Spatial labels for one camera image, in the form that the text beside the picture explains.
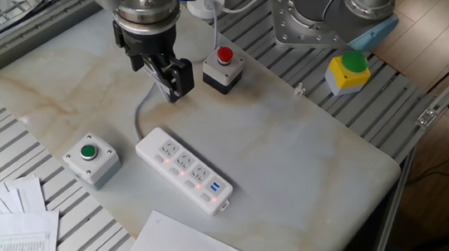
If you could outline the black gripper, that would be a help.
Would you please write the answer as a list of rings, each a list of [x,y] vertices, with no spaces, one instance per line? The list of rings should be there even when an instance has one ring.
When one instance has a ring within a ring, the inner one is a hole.
[[[130,58],[132,70],[138,72],[146,64],[150,76],[170,102],[175,103],[195,88],[191,61],[177,60],[173,51],[176,26],[155,35],[138,35],[123,29],[115,21],[112,25],[116,44]],[[163,70],[168,66],[166,81]]]

